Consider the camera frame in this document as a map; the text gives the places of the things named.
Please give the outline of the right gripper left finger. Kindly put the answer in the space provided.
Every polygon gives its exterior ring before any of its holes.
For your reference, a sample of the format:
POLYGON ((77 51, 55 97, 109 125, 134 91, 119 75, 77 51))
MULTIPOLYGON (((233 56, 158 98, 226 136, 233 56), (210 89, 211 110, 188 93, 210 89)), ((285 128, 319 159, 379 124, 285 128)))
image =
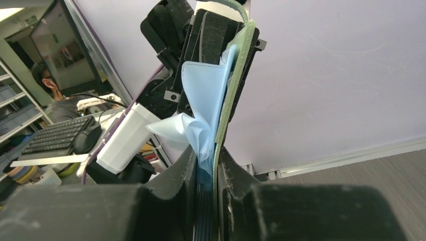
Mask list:
POLYGON ((146 184, 22 187, 1 210, 1 240, 192 240, 195 179, 187 147, 146 184))

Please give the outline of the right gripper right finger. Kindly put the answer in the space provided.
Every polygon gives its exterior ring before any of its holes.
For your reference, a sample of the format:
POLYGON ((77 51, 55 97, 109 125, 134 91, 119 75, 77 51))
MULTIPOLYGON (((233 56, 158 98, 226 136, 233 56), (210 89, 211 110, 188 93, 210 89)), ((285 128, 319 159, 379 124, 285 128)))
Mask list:
POLYGON ((261 182, 226 148, 219 155, 218 199, 221 240, 406 240, 377 189, 261 182))

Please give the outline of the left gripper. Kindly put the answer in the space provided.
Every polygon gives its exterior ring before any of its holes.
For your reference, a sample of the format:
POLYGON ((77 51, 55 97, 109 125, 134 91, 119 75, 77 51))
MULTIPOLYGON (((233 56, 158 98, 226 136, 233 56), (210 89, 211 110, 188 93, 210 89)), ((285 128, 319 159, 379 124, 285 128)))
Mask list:
POLYGON ((218 65, 222 52, 243 27, 226 12, 194 10, 188 1, 160 1, 141 22, 142 34, 163 69, 150 80, 136 102, 159 119, 175 113, 192 115, 181 81, 186 61, 218 65))

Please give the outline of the green card holder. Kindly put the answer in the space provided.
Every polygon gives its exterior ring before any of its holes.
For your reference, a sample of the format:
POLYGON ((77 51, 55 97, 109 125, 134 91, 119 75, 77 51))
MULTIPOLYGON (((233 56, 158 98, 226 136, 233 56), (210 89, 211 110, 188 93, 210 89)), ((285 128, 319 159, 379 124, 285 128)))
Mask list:
POLYGON ((218 161, 231 117, 238 85, 246 70, 256 23, 237 1, 199 1, 200 8, 219 7, 219 16, 240 15, 242 28, 225 47, 219 48, 219 63, 186 61, 181 68, 183 90, 192 115, 180 113, 147 126, 169 141, 189 144, 197 157, 194 240, 217 240, 218 161))

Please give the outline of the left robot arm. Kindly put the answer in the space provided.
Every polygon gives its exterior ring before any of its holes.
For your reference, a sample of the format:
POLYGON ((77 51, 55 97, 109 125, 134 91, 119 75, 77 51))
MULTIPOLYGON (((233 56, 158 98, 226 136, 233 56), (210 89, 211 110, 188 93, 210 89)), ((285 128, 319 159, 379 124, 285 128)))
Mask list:
POLYGON ((140 30, 163 69, 123 113, 97 154, 112 174, 122 172, 152 135, 190 145, 197 181, 211 189, 219 150, 253 60, 259 31, 250 1, 160 1, 140 30))

